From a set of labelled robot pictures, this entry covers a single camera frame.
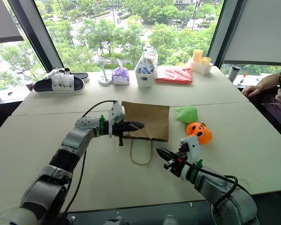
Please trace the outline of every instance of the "black cable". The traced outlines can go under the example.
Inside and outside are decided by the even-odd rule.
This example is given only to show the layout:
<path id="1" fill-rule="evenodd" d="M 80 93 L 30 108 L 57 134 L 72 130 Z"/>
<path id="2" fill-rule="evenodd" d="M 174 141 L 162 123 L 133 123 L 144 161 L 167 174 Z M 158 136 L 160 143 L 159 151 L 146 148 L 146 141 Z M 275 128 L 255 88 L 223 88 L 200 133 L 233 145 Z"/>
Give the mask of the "black cable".
<path id="1" fill-rule="evenodd" d="M 225 176 L 225 177 L 227 177 L 227 178 L 233 178 L 233 179 L 234 179 L 234 184 L 233 184 L 232 188 L 231 188 L 226 194 L 224 194 L 222 197 L 220 197 L 220 198 L 215 202 L 214 208 L 215 208 L 216 210 L 217 210 L 218 205 L 219 205 L 222 201 L 224 201 L 225 199 L 228 199 L 228 198 L 231 196 L 232 192 L 235 191 L 235 189 L 236 189 L 236 187 L 237 187 L 237 184 L 238 184 L 238 179 L 237 179 L 235 176 Z"/>
<path id="2" fill-rule="evenodd" d="M 210 171 L 201 169 L 200 167 L 198 167 L 198 166 L 196 166 L 196 165 L 192 165 L 192 164 L 190 164 L 189 162 L 187 162 L 186 160 L 184 160 L 184 162 L 185 162 L 185 164 L 187 164 L 189 167 L 194 168 L 194 169 L 196 169 L 196 170 L 199 170 L 199 171 L 202 172 L 202 173 L 206 173 L 206 174 L 209 174 L 209 175 L 211 175 L 211 176 L 220 178 L 220 179 L 225 180 L 225 181 L 227 181 L 227 182 L 229 182 L 229 183 L 231 183 L 231 184 L 234 184 L 234 183 L 235 183 L 234 181 L 232 181 L 232 180 L 230 180 L 230 179 L 228 179 L 228 178 L 226 178 L 226 177 L 224 177 L 224 176 L 221 176 L 221 175 L 218 175 L 218 174 L 216 174 L 216 173 L 213 173 L 213 172 L 210 172 Z M 237 187 L 239 187 L 240 189 L 242 189 L 243 191 L 245 191 L 246 193 L 248 193 L 249 195 L 251 195 L 251 194 L 250 194 L 243 186 L 241 186 L 240 184 L 237 184 Z"/>
<path id="3" fill-rule="evenodd" d="M 93 107 L 91 107 L 89 110 L 87 110 L 82 117 L 85 117 L 93 108 L 95 108 L 96 106 L 98 106 L 98 105 L 100 105 L 102 103 L 105 103 L 105 102 L 113 102 L 113 103 L 115 103 L 116 100 L 106 100 L 106 101 L 103 101 L 103 102 L 99 102 L 99 103 L 95 104 Z"/>
<path id="4" fill-rule="evenodd" d="M 80 185 L 81 185 L 81 181 L 82 181 L 82 177 L 83 177 L 83 171 L 84 171 L 84 165 L 85 165 L 85 158 L 86 158 L 86 150 L 85 150 L 84 156 L 83 156 L 83 163 L 82 163 L 82 168 L 81 168 L 81 173 L 80 173 L 80 178 L 79 178 L 79 182 L 78 182 L 77 188 L 76 188 L 76 190 L 75 190 L 75 193 L 74 193 L 74 195 L 73 195 L 71 201 L 70 201 L 69 204 L 67 205 L 66 210 L 65 210 L 64 213 L 62 214 L 62 217 L 66 216 L 66 214 L 67 214 L 69 208 L 71 207 L 71 205 L 72 205 L 73 201 L 75 200 L 76 195 L 77 195 L 77 193 L 78 193 L 78 191 L 79 191 L 79 188 L 80 188 Z"/>

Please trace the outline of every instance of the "red package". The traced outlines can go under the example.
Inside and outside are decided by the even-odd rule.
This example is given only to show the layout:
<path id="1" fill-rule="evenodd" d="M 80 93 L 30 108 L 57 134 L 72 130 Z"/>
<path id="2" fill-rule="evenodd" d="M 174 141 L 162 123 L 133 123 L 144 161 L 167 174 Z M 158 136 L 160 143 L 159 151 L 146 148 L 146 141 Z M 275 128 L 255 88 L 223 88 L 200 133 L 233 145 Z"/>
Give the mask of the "red package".
<path id="1" fill-rule="evenodd" d="M 159 66 L 155 80 L 161 83 L 192 83 L 192 71 L 190 68 L 176 66 Z"/>

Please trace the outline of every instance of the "white sandal strap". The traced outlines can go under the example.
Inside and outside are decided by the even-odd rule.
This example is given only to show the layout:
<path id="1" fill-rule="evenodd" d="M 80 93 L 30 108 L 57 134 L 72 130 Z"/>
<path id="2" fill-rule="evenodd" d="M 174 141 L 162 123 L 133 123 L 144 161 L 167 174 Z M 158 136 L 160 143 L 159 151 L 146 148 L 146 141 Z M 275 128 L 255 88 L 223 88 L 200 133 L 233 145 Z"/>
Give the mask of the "white sandal strap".
<path id="1" fill-rule="evenodd" d="M 52 90 L 59 93 L 73 93 L 74 92 L 74 75 L 70 71 L 63 73 L 56 73 L 52 75 Z"/>

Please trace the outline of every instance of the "brown paper bag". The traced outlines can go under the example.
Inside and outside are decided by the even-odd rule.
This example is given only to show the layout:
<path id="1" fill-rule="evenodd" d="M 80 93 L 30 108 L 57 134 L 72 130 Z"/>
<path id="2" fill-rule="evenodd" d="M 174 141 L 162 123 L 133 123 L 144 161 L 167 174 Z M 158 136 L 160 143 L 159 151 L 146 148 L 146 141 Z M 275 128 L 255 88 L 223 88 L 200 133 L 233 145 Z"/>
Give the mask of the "brown paper bag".
<path id="1" fill-rule="evenodd" d="M 169 106 L 122 102 L 126 121 L 138 121 L 145 128 L 127 132 L 126 137 L 165 140 L 169 139 Z"/>

